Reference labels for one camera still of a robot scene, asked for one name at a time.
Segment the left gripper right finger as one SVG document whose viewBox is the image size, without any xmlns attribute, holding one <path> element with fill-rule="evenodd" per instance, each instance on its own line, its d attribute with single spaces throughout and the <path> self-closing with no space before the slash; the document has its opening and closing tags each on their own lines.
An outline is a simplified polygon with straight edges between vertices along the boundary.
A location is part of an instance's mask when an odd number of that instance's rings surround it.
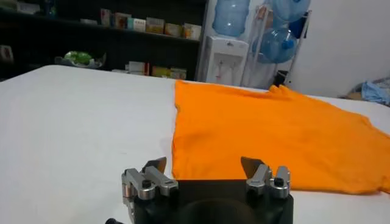
<svg viewBox="0 0 390 224">
<path fill-rule="evenodd" d="M 286 199 L 290 193 L 290 171 L 286 166 L 279 166 L 276 176 L 271 168 L 260 159 L 241 157 L 241 165 L 246 174 L 246 190 L 261 196 L 269 192 L 272 197 Z"/>
</svg>

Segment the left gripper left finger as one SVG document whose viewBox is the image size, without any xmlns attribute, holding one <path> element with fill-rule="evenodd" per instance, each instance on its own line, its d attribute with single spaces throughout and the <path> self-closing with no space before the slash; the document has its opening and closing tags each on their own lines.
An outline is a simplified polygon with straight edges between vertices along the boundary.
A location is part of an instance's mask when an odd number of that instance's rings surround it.
<svg viewBox="0 0 390 224">
<path fill-rule="evenodd" d="M 161 157 L 148 161 L 140 171 L 131 168 L 121 174 L 122 199 L 130 215 L 135 213 L 137 197 L 147 201 L 158 194 L 171 197 L 178 191 L 179 183 L 164 174 L 165 167 L 166 157 Z"/>
</svg>

